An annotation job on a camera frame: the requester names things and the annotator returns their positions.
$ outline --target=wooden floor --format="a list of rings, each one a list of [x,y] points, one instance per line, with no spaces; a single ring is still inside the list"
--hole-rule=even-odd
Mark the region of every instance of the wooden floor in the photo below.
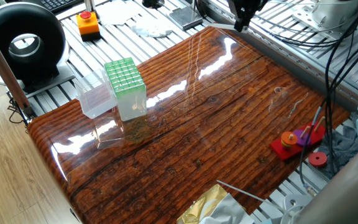
[[[9,122],[8,106],[9,98],[0,85],[0,223],[78,223],[24,124]],[[20,116],[13,120],[20,121]]]

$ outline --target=gold foil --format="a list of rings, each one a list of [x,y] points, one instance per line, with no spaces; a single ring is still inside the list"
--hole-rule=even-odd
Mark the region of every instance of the gold foil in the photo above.
[[[208,217],[215,210],[218,203],[227,195],[219,185],[211,187],[207,192],[178,218],[177,224],[198,224],[202,218]]]

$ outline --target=red disc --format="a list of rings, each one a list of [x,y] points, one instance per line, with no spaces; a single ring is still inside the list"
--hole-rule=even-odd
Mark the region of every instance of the red disc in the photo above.
[[[322,167],[327,164],[327,155],[323,152],[314,152],[309,156],[309,162],[314,167]]]
[[[82,19],[89,19],[92,16],[90,12],[81,12],[80,17]]]

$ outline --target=transparent box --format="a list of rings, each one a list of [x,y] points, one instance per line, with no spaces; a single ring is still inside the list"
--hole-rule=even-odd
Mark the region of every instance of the transparent box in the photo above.
[[[117,105],[109,78],[104,69],[99,69],[79,80],[74,80],[77,100],[83,114],[93,119]]]
[[[147,114],[146,86],[133,59],[109,62],[104,67],[116,96],[121,120],[127,121]]]

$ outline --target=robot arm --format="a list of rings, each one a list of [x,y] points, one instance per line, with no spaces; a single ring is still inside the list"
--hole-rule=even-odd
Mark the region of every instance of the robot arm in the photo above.
[[[249,22],[260,11],[268,0],[229,0],[230,11],[236,16],[234,28],[242,32],[243,28],[248,29]]]

